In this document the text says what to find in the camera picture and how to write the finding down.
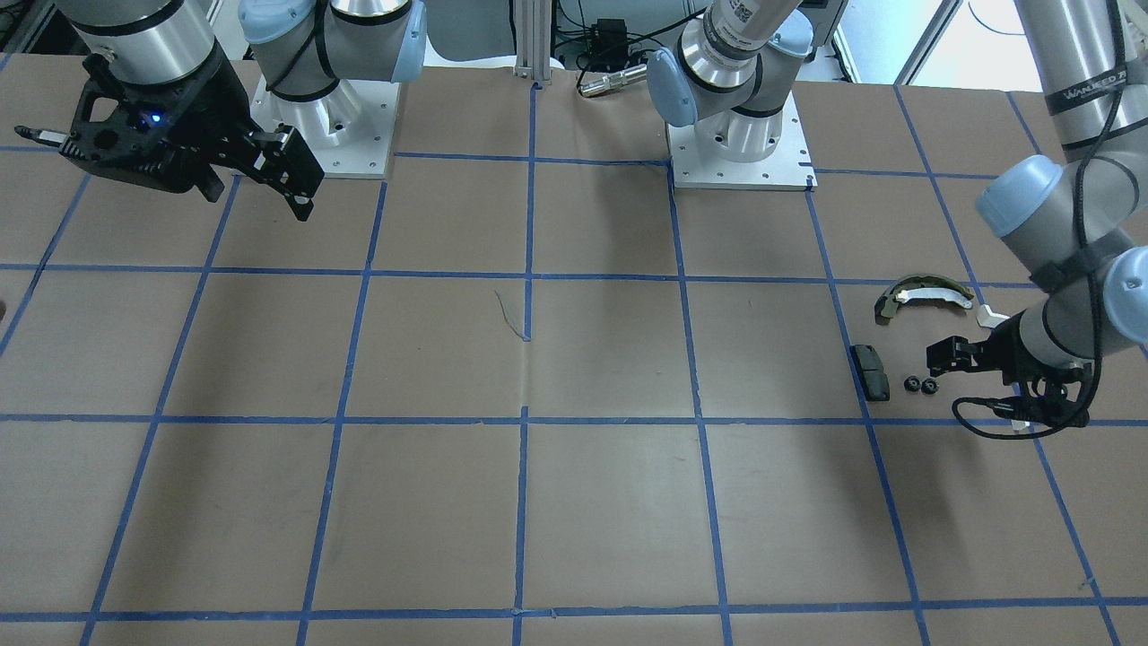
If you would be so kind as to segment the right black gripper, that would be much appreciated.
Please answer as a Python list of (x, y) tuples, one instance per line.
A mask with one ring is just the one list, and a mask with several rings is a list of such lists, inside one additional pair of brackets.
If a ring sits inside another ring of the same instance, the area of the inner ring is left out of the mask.
[(196, 188), (218, 202), (224, 184), (214, 168), (234, 169), (290, 202), (296, 221), (313, 212), (325, 177), (298, 130), (259, 127), (222, 46), (183, 79), (119, 81), (102, 54), (83, 59), (90, 73), (65, 131), (17, 124), (15, 134), (59, 151), (91, 176), (170, 193)]

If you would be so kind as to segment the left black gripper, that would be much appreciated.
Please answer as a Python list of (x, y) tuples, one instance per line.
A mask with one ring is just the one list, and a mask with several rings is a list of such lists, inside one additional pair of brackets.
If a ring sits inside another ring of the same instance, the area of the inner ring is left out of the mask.
[(1083, 363), (1053, 365), (1038, 359), (1022, 344), (1021, 316), (999, 324), (988, 338), (972, 343), (964, 336), (948, 336), (926, 347), (926, 368), (932, 378), (948, 372), (1000, 372), (1004, 386), (1021, 384), (1021, 396), (1004, 399), (959, 397), (952, 400), (952, 417), (971, 426), (960, 406), (971, 404), (991, 410), (1002, 420), (1045, 425), (1047, 428), (1085, 428), (1091, 421), (1093, 371)]

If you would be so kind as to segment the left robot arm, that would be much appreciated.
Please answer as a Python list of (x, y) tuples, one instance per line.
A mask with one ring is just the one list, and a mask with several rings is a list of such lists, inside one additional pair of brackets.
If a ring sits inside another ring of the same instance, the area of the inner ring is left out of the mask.
[[(1145, 210), (1145, 59), (1132, 1), (1016, 5), (1065, 163), (1038, 154), (996, 176), (978, 212), (1027, 268), (1045, 301), (979, 343), (926, 348), (932, 376), (996, 372), (1022, 392), (960, 397), (1041, 436), (1088, 425), (1107, 355), (1145, 344), (1145, 246), (1123, 223)], [(647, 59), (647, 89), (670, 127), (705, 124), (723, 158), (771, 153), (779, 112), (813, 44), (796, 1), (714, 1)]]

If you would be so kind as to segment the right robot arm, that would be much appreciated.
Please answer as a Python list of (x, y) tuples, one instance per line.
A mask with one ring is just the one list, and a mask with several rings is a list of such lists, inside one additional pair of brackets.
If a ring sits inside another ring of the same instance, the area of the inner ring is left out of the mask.
[(397, 92), (422, 73), (420, 1), (242, 1), (261, 69), (245, 91), (192, 1), (62, 1), (90, 46), (87, 81), (61, 131), (17, 126), (100, 179), (208, 201), (227, 168), (307, 221), (323, 179), (382, 179)]

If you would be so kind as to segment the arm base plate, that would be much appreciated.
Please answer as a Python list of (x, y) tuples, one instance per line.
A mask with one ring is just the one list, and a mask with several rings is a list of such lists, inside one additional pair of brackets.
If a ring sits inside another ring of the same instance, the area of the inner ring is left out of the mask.
[(665, 127), (678, 188), (804, 190), (816, 173), (793, 94), (758, 118), (732, 109), (688, 127)]
[(391, 159), (400, 93), (404, 85), (342, 79), (326, 98), (296, 102), (276, 98), (258, 79), (250, 110), (264, 130), (298, 130), (329, 179), (383, 179)]

